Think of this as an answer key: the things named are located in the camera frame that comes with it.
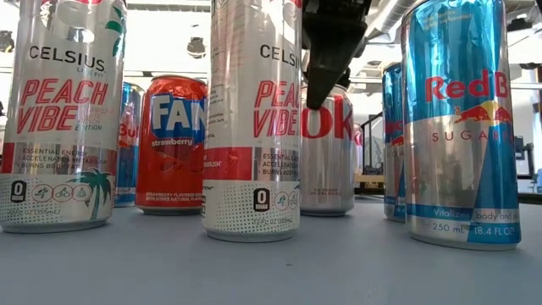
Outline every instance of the coke can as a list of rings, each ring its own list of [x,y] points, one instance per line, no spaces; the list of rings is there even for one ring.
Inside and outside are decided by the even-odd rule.
[[[405,222],[405,173],[403,151],[403,105],[401,63],[384,69],[382,75],[384,108],[384,214],[389,220]]]
[[[115,207],[131,207],[136,201],[137,164],[139,157],[139,128],[143,89],[125,82],[120,104],[119,157],[117,159],[117,188]]]
[[[426,1],[401,31],[412,237],[513,249],[521,232],[503,1]]]
[[[301,89],[301,214],[343,216],[354,208],[352,104],[335,85],[319,110]]]
[[[207,86],[177,75],[152,79],[143,99],[135,205],[145,214],[199,214]]]
[[[299,226],[301,1],[213,1],[203,226],[226,241]]]
[[[81,230],[111,216],[125,18],[119,0],[20,2],[3,230]]]

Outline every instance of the orange can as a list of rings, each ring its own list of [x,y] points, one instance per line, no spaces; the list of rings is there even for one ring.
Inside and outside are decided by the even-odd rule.
[[[135,205],[145,214],[199,214],[207,86],[177,75],[152,79],[143,98]]]

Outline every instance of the gray table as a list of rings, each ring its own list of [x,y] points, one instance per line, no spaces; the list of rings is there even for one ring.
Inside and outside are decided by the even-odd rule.
[[[303,218],[270,244],[206,237],[197,216],[115,209],[95,230],[0,234],[1,305],[541,304],[542,207],[522,205],[513,252],[414,241],[380,201]]]

